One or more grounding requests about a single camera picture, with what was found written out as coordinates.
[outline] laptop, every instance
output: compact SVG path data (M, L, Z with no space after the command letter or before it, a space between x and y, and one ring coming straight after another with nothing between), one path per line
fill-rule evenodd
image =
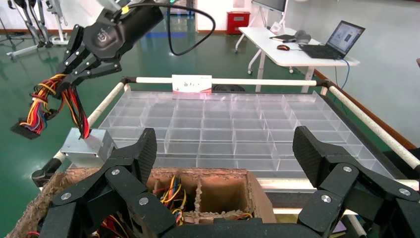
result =
M299 47L311 58L343 59L364 31L363 27L341 21L325 45L299 45Z

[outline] metal screw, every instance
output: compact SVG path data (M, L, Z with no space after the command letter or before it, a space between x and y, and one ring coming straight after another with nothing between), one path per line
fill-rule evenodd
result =
M350 173L352 171L352 168L344 166L343 170Z
M146 198L146 197L142 197L142 198L140 198L140 200L139 200L139 204L140 204L141 206L146 205L148 202L149 202L149 199L148 199L148 198Z
M326 203L330 203L331 202L331 198L327 195L322 195L321 196L322 201L326 202Z
M400 191L400 193L402 193L402 194L404 194L406 196L410 196L411 195L410 191L406 190L405 188L400 188L399 191Z
M113 171L111 172L111 174L112 174L112 175L117 175L117 174L119 174L119 170L113 170Z
M61 199L62 199L62 200L67 200L67 199L69 199L70 197L71 197L71 193L66 192L65 194L63 194L63 195L61 196Z

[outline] cardboard box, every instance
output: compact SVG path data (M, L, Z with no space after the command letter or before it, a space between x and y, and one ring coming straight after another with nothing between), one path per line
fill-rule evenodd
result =
M74 168L54 175L6 237L26 237L28 231L36 230L38 221L46 215L50 202L57 194L98 169ZM264 223L276 223L272 204L251 172L237 169L157 168L152 170L147 188L153 192L168 186L173 175L181 178L181 184L186 189L186 222L212 223L214 218L233 219L247 212L262 218Z

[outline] clear plastic grid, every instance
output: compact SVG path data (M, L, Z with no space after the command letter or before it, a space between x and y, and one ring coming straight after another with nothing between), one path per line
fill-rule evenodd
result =
M155 167L239 168L265 177L304 178L293 155L294 129L343 146L363 166L391 174L316 93L172 94L126 91L100 128L118 147L146 127L157 138Z

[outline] red cabinet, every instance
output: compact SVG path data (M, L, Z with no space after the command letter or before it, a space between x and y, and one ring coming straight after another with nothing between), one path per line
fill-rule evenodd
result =
M231 11L227 13L227 30L226 34L241 34L239 27L246 27L249 23L249 16L251 14L247 11Z

